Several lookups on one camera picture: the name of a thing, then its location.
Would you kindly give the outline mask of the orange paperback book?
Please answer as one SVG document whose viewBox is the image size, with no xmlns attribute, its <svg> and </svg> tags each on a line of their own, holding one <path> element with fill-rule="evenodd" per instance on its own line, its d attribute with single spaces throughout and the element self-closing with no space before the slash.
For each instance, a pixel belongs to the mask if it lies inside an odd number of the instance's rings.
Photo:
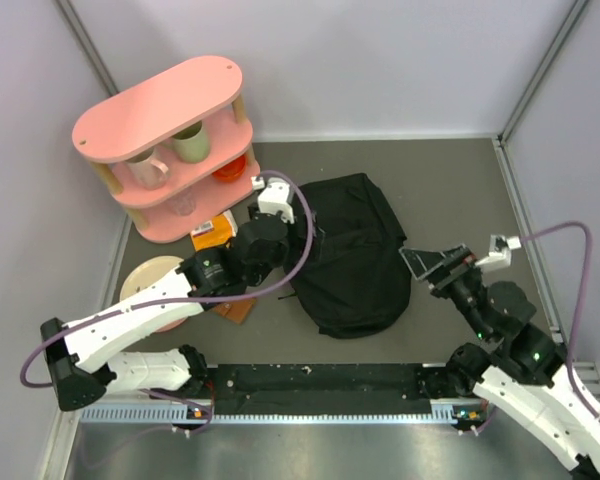
<svg viewBox="0 0 600 480">
<path fill-rule="evenodd" d="M 190 232 L 195 251 L 223 246 L 233 238 L 238 230 L 237 223 L 230 210 L 213 217 Z"/>
</svg>

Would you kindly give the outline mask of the black student backpack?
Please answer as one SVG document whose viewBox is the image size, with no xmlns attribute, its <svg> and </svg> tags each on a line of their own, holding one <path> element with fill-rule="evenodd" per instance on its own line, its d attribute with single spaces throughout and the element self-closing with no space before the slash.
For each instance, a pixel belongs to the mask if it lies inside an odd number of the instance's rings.
<svg viewBox="0 0 600 480">
<path fill-rule="evenodd" d="M 365 173 L 301 186 L 314 214 L 310 255 L 290 285 L 318 331 L 335 339 L 377 334 L 410 302 L 407 240 L 382 190 Z"/>
</svg>

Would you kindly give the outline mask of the brown leather wallet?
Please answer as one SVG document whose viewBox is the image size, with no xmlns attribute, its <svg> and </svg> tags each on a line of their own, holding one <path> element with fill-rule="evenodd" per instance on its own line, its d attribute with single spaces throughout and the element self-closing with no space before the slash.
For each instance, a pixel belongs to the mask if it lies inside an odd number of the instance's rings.
<svg viewBox="0 0 600 480">
<path fill-rule="evenodd" d="M 255 304 L 255 298 L 235 301 L 231 303 L 224 302 L 216 305 L 212 309 L 212 312 L 226 320 L 231 321 L 236 325 L 241 325 L 248 318 Z"/>
</svg>

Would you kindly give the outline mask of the pink mug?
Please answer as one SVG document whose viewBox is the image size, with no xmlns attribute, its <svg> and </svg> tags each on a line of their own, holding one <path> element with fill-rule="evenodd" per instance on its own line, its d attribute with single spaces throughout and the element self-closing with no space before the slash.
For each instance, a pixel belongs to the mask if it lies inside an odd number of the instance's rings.
<svg viewBox="0 0 600 480">
<path fill-rule="evenodd" d="M 152 147 L 128 159 L 125 164 L 135 181 L 147 190 L 163 187 L 170 177 L 168 165 L 162 160 L 159 150 Z"/>
</svg>

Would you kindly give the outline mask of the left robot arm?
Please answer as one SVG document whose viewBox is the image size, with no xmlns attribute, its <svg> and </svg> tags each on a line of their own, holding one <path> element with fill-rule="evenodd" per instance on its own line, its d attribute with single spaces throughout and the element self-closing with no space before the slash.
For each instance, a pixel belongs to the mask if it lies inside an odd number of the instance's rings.
<svg viewBox="0 0 600 480">
<path fill-rule="evenodd" d="M 253 209 L 228 242 L 196 251 L 109 309 L 78 321 L 53 318 L 43 323 L 44 357 L 60 409 L 75 411 L 106 394 L 131 390 L 173 392 L 180 398 L 200 394 L 209 373 L 196 348 L 142 353 L 129 351 L 129 346 L 260 285 L 284 264 L 310 220 L 286 220 L 280 213 Z"/>
</svg>

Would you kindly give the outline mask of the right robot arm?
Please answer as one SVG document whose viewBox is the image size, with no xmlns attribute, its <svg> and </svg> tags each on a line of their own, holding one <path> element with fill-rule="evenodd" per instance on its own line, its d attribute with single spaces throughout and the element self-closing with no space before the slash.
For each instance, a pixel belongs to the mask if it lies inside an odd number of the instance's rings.
<svg viewBox="0 0 600 480">
<path fill-rule="evenodd" d="M 479 339 L 446 364 L 456 394 L 473 394 L 540 441 L 574 479 L 600 479 L 600 402 L 567 364 L 567 349 L 532 322 L 535 306 L 514 282 L 486 285 L 511 264 L 517 237 L 494 235 L 478 259 L 464 244 L 446 251 L 401 247 L 414 279 L 450 300 Z"/>
</svg>

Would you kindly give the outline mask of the orange bowl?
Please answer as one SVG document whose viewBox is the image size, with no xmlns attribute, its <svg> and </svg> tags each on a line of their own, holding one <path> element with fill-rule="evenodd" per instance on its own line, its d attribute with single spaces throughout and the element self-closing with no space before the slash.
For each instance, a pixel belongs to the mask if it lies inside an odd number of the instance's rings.
<svg viewBox="0 0 600 480">
<path fill-rule="evenodd" d="M 212 173 L 212 177 L 221 183 L 237 181 L 245 172 L 248 161 L 245 155 L 240 155 L 235 160 L 227 163 Z"/>
</svg>

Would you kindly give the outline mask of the clear glass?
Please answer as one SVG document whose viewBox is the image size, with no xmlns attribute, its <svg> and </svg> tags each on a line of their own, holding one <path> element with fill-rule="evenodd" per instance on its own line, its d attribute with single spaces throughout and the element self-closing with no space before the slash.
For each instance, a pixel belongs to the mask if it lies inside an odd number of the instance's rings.
<svg viewBox="0 0 600 480">
<path fill-rule="evenodd" d="M 189 216 L 196 209 L 195 198 L 189 192 L 182 192 L 168 200 L 171 211 L 178 216 Z"/>
</svg>

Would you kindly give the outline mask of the pink cream plate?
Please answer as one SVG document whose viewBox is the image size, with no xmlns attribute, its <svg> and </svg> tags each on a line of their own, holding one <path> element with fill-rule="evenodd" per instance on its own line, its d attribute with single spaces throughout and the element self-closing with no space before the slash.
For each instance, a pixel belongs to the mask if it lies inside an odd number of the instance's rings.
<svg viewBox="0 0 600 480">
<path fill-rule="evenodd" d="M 137 266 L 124 280 L 119 300 L 126 298 L 146 289 L 158 281 L 170 270 L 177 267 L 183 258 L 178 256 L 157 256 Z"/>
</svg>

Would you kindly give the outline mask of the green mug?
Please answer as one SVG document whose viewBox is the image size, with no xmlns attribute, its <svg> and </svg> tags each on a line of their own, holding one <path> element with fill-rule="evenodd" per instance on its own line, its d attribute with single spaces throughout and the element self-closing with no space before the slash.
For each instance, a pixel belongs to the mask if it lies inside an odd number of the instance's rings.
<svg viewBox="0 0 600 480">
<path fill-rule="evenodd" d="M 208 134 L 203 122 L 197 122 L 171 138 L 171 146 L 179 158 L 186 163 L 204 161 L 211 150 Z"/>
</svg>

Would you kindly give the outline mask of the pink three-tier shelf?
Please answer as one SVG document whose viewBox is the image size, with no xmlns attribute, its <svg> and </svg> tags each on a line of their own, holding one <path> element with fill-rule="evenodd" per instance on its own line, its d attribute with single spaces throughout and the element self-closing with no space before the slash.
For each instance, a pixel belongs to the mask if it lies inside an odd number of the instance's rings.
<svg viewBox="0 0 600 480">
<path fill-rule="evenodd" d="M 153 243 L 172 243 L 229 209 L 252 192 L 260 172 L 253 149 L 253 126 L 241 96 L 243 73 L 231 59 L 199 56 L 183 61 L 88 109 L 75 123 L 76 150 L 107 185 L 112 197 L 138 232 Z M 183 162 L 171 138 L 203 122 L 211 150 L 200 163 Z M 156 147 L 170 177 L 156 190 L 139 185 L 125 162 Z M 243 175 L 221 183 L 212 173 L 245 155 Z M 195 198 L 196 209 L 178 216 L 168 200 L 182 192 Z"/>
</svg>

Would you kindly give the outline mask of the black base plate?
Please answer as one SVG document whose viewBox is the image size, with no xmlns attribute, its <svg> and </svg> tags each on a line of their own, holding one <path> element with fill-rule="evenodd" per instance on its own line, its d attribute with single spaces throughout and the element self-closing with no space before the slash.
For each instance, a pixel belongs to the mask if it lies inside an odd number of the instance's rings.
<svg viewBox="0 0 600 480">
<path fill-rule="evenodd" d="M 475 382 L 444 364 L 219 364 L 171 394 L 177 398 L 249 398 L 258 393 L 389 393 L 406 400 L 473 398 Z"/>
</svg>

